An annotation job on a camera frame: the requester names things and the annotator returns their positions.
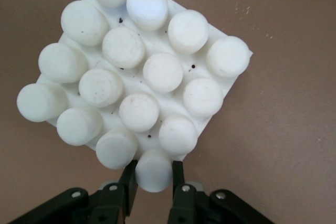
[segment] white object with pegs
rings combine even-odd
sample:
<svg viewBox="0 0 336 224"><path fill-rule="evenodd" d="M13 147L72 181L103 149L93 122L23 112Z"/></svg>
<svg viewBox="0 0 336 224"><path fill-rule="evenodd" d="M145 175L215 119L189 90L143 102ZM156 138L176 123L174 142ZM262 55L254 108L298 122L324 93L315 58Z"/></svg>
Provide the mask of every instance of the white object with pegs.
<svg viewBox="0 0 336 224"><path fill-rule="evenodd" d="M138 184L164 190L172 160L194 149L252 52L172 0L74 1L61 26L37 83L18 95L20 113L108 168L138 159Z"/></svg>

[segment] brown background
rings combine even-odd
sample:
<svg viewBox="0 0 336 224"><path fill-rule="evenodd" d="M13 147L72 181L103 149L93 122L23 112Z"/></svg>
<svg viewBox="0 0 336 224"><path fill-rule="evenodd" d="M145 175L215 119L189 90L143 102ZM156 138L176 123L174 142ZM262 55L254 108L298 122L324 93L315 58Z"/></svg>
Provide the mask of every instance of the brown background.
<svg viewBox="0 0 336 224"><path fill-rule="evenodd" d="M62 30L73 0L0 0L0 222L67 188L119 178L87 147L19 115L19 90ZM175 0L203 13L254 56L184 162L207 192L226 188L276 223L336 223L335 0ZM139 189L128 223L166 223L171 187Z"/></svg>

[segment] metal screw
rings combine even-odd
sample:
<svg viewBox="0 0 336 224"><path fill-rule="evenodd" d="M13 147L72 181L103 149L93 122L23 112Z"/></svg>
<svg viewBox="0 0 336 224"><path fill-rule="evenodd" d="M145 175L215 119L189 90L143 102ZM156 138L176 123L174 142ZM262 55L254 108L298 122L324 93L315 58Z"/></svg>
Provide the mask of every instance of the metal screw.
<svg viewBox="0 0 336 224"><path fill-rule="evenodd" d="M225 199L225 193L219 191L218 193L216 193L216 197L217 199Z"/></svg>
<svg viewBox="0 0 336 224"><path fill-rule="evenodd" d="M182 191L190 191L190 186L189 185L182 186Z"/></svg>
<svg viewBox="0 0 336 224"><path fill-rule="evenodd" d="M112 186L110 186L110 191L115 191L115 190L117 190L118 189L118 186L116 186L116 185L112 185Z"/></svg>
<svg viewBox="0 0 336 224"><path fill-rule="evenodd" d="M76 191L73 194L71 194L72 198L76 198L76 197L78 197L80 195L81 195L80 191Z"/></svg>

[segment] silver screw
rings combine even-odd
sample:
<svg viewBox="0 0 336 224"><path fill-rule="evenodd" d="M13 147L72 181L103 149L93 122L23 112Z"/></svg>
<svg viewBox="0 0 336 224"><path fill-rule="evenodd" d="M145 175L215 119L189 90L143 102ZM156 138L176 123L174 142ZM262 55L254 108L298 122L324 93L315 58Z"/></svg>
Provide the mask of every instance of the silver screw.
<svg viewBox="0 0 336 224"><path fill-rule="evenodd" d="M182 191L190 191L190 186L189 185L182 186Z"/></svg>
<svg viewBox="0 0 336 224"><path fill-rule="evenodd" d="M80 191L76 191L73 194L71 194L72 198L76 198L76 197L78 197L80 195L81 195Z"/></svg>
<svg viewBox="0 0 336 224"><path fill-rule="evenodd" d="M225 193L223 193L223 192L218 192L218 193L216 193L216 197L217 197L217 199L225 199Z"/></svg>
<svg viewBox="0 0 336 224"><path fill-rule="evenodd" d="M118 189L118 186L116 186L116 185L113 185L113 186L110 186L110 191L115 191L115 190L117 190Z"/></svg>

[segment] black hole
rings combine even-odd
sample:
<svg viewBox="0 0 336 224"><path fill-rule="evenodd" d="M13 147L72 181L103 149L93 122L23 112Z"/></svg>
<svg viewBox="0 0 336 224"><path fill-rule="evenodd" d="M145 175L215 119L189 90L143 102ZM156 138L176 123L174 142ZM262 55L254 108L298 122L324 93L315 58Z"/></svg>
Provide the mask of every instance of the black hole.
<svg viewBox="0 0 336 224"><path fill-rule="evenodd" d="M107 217L105 215L101 215L98 217L98 221L99 222L103 222L103 221L106 221Z"/></svg>
<svg viewBox="0 0 336 224"><path fill-rule="evenodd" d="M180 216L177 220L179 221L179 223L186 222L186 218L184 218L183 216Z"/></svg>

